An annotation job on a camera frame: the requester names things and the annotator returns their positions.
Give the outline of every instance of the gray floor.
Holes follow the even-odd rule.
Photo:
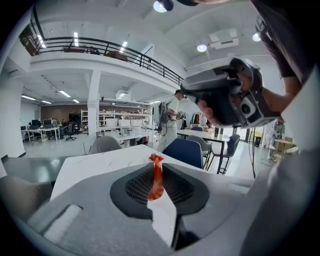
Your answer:
[[[88,153],[93,141],[86,134],[75,135],[75,140],[49,140],[47,142],[25,141],[26,155],[22,158],[9,157],[3,162],[8,175],[21,177],[30,182],[55,181],[61,166],[67,157],[81,156]],[[149,143],[149,147],[157,149],[158,142]],[[220,147],[219,143],[213,143],[213,147]],[[267,161],[268,151],[264,148],[255,148],[254,169],[258,174],[261,171],[270,170],[273,163]],[[215,157],[210,169],[211,173],[217,173],[219,158]],[[229,161],[227,176],[253,179],[253,169],[249,156],[249,145],[240,142],[235,155]]]

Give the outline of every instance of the table leg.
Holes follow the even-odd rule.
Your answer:
[[[225,142],[223,141],[222,144],[221,144],[220,159],[219,159],[218,171],[216,172],[216,174],[219,174],[219,171],[220,171],[220,168],[221,168],[221,165],[222,165],[224,149],[225,149]]]

